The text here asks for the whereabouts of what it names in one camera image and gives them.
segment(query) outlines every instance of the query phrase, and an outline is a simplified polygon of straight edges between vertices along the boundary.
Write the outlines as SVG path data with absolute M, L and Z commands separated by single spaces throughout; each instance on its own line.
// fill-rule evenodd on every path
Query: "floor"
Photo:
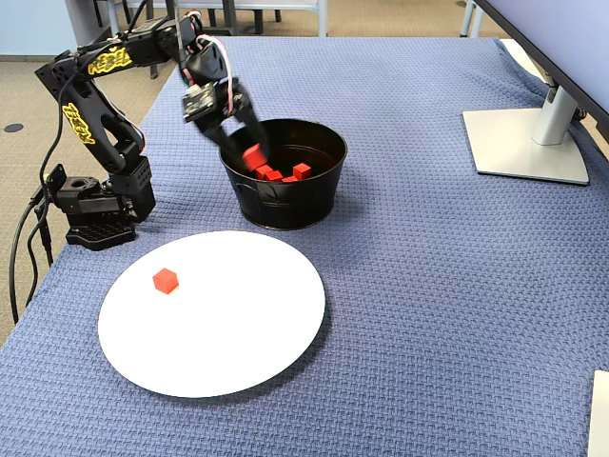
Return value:
M 329 31 L 331 36 L 458 36 L 462 23 L 463 2 L 453 0 L 330 0 Z M 266 35 L 317 34 L 317 16 L 306 11 L 283 11 L 283 21 L 274 22 L 272 11 L 265 11 Z M 238 13 L 241 28 L 253 30 L 253 13 Z M 482 36 L 507 37 L 490 19 L 486 18 Z M 0 130 L 0 275 L 7 278 L 10 246 L 15 226 L 28 198 L 37 187 L 40 163 L 52 142 L 57 129 L 57 107 L 44 87 L 34 76 L 40 63 L 0 62 L 0 127 L 21 123 L 24 128 L 16 133 Z M 131 121 L 139 124 L 154 102 L 159 90 L 172 71 L 171 64 L 159 68 L 155 80 L 148 79 L 147 69 L 134 69 L 99 79 L 108 97 L 124 110 Z M 605 153 L 609 146 L 594 129 L 594 121 L 586 120 L 586 127 L 597 139 Z M 83 148 L 81 142 L 64 126 L 64 135 L 53 153 L 52 164 L 62 163 L 70 175 L 105 176 L 103 169 Z M 25 226 L 28 234 L 34 225 L 33 217 Z M 68 229 L 64 215 L 53 208 L 49 214 L 53 239 L 53 253 L 57 255 L 64 244 Z M 16 263 L 17 299 L 21 304 L 28 296 L 31 283 L 31 264 L 22 236 Z M 40 278 L 48 267 L 45 255 L 37 240 L 34 250 L 39 259 Z M 12 331 L 8 281 L 0 281 L 0 344 Z

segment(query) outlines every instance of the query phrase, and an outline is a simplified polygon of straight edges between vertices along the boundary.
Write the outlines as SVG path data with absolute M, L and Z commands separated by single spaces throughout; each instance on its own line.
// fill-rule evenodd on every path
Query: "white plate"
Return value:
M 169 295 L 162 268 L 178 275 Z M 99 313 L 102 351 L 148 390 L 213 397 L 256 386 L 305 352 L 324 318 L 320 276 L 283 241 L 215 231 L 168 243 L 116 280 Z

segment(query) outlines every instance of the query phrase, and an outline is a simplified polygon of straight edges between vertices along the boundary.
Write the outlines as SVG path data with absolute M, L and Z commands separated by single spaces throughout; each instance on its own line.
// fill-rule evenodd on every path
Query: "red block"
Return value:
M 256 168 L 256 179 L 266 179 L 266 176 L 273 171 L 268 165 L 262 165 Z
M 243 155 L 244 163 L 248 170 L 253 171 L 266 163 L 266 157 L 260 149 L 260 144 L 256 144 L 246 149 Z
M 161 271 L 152 276 L 154 286 L 157 290 L 161 290 L 163 293 L 169 294 L 175 288 L 179 286 L 178 275 L 167 268 L 163 268 Z
M 294 176 L 296 179 L 306 179 L 311 177 L 311 167 L 307 164 L 298 164 L 294 167 Z
M 276 169 L 266 175 L 266 179 L 268 181 L 281 181 L 283 178 L 284 176 L 281 174 L 281 172 L 277 171 Z

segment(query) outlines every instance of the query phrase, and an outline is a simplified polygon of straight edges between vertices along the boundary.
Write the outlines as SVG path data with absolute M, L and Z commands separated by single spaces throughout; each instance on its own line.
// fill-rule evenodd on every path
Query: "robotic arm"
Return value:
M 97 77 L 172 59 L 189 84 L 183 98 L 185 120 L 229 151 L 238 164 L 243 152 L 222 128 L 234 115 L 268 156 L 265 132 L 249 96 L 238 79 L 226 79 L 229 63 L 223 55 L 222 44 L 205 35 L 200 13 L 191 11 L 182 20 L 151 19 L 106 43 L 66 51 L 36 72 L 58 101 L 69 84 L 62 94 L 62 111 L 109 176 L 103 183 L 89 176 L 68 177 L 60 164 L 47 177 L 51 201 L 68 217 L 70 244 L 100 250 L 131 241 L 134 223 L 145 220 L 155 206 L 150 166 L 141 155 L 144 134 L 97 87 Z

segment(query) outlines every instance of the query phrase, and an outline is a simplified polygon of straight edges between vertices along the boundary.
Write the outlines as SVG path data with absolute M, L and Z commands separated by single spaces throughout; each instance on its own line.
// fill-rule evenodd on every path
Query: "textured fabric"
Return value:
M 322 276 L 318 337 L 215 399 L 148 392 L 104 358 L 99 308 L 136 259 L 202 231 L 268 233 L 183 124 L 173 74 L 143 125 L 158 204 L 137 240 L 66 247 L 2 350 L 0 454 L 585 455 L 593 371 L 609 368 L 609 167 L 583 128 L 590 187 L 481 176 L 462 111 L 545 92 L 499 42 L 226 43 L 261 118 L 319 121 L 349 145 L 332 213 L 270 232 Z

